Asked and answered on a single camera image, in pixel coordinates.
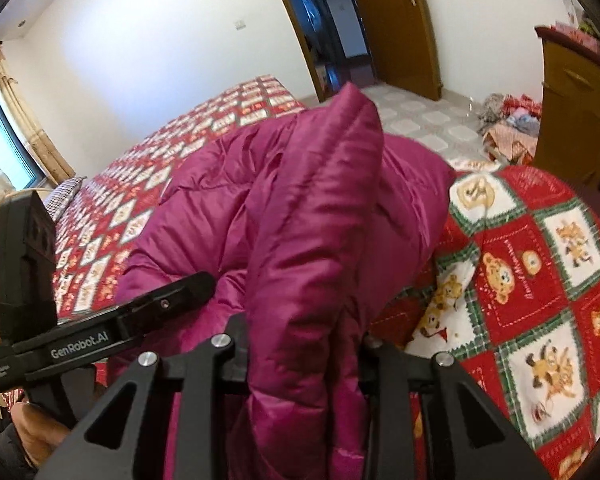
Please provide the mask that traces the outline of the person's left hand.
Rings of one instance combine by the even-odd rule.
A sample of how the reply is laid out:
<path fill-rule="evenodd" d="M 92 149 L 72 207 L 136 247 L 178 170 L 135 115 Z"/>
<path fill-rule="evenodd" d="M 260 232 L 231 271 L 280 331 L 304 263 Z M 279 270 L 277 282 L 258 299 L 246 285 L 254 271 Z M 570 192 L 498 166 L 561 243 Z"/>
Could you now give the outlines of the person's left hand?
<path fill-rule="evenodd" d="M 10 414 L 26 461 L 34 469 L 40 469 L 71 432 L 68 427 L 28 400 L 15 403 Z"/>

